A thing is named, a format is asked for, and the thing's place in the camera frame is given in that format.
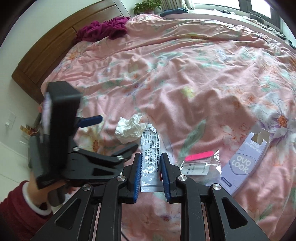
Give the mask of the left hand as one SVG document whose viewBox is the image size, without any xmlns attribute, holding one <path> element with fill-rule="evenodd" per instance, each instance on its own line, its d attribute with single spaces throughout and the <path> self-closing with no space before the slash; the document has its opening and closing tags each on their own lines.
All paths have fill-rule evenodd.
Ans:
<svg viewBox="0 0 296 241">
<path fill-rule="evenodd" d="M 49 193 L 60 188 L 64 187 L 66 182 L 63 180 L 57 181 L 56 183 L 47 186 L 43 189 L 39 189 L 37 186 L 36 178 L 34 176 L 33 171 L 30 171 L 30 179 L 27 182 L 24 188 L 24 197 L 25 200 L 29 202 L 30 206 L 34 206 L 34 208 L 41 208 L 41 206 L 45 203 L 47 207 L 49 207 Z"/>
</svg>

